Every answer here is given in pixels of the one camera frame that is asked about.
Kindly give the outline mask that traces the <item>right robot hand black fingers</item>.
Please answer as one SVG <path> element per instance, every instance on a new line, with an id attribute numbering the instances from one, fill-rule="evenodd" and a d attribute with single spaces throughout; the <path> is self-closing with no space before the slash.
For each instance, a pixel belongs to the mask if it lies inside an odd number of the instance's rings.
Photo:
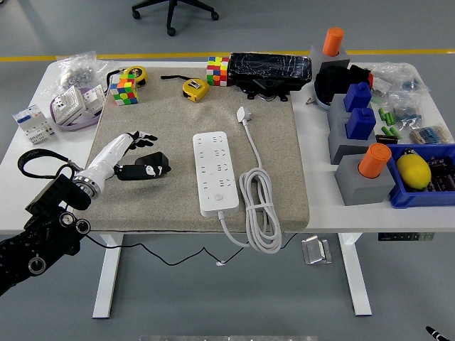
<path id="1" fill-rule="evenodd" d="M 425 327 L 426 331 L 437 341 L 449 341 L 447 337 L 430 326 Z"/>

